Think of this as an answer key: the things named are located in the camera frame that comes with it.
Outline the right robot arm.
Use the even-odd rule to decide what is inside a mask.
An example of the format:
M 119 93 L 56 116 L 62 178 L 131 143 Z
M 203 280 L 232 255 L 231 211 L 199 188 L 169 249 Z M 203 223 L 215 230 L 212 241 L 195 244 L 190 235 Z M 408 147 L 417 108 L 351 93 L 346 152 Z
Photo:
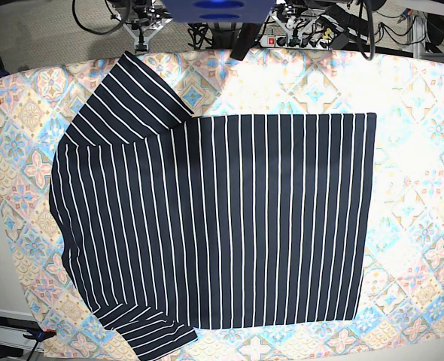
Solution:
M 76 13 L 76 1 L 71 2 L 71 13 L 77 26 L 93 35 L 110 35 L 119 29 L 125 29 L 134 41 L 134 51 L 147 53 L 150 42 L 172 20 L 172 15 L 163 5 L 155 1 L 104 1 L 110 18 L 117 24 L 108 30 L 90 29 L 82 24 Z

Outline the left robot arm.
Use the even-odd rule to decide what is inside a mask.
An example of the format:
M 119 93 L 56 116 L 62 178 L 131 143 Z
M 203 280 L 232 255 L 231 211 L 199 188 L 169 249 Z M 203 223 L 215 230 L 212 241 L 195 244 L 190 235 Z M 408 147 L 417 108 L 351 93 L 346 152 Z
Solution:
M 271 17 L 286 31 L 279 47 L 340 50 L 349 43 L 366 60 L 376 55 L 372 1 L 278 1 Z

